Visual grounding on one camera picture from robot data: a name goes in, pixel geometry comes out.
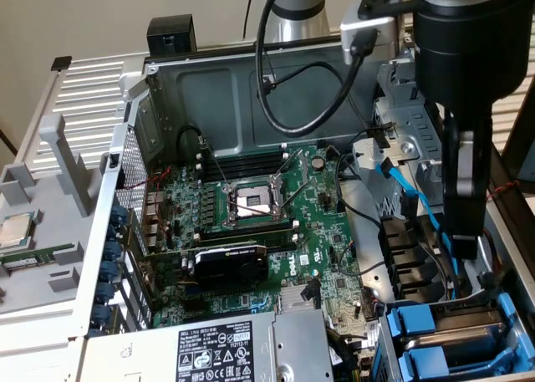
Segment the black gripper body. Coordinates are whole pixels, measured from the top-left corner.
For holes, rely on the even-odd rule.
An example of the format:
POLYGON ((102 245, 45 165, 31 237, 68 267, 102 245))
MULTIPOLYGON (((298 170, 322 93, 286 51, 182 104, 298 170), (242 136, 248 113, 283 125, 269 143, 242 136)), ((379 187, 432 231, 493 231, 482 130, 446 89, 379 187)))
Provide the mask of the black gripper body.
POLYGON ((492 104, 522 83, 532 0, 465 6, 416 1, 416 82, 426 98, 442 105, 492 104))

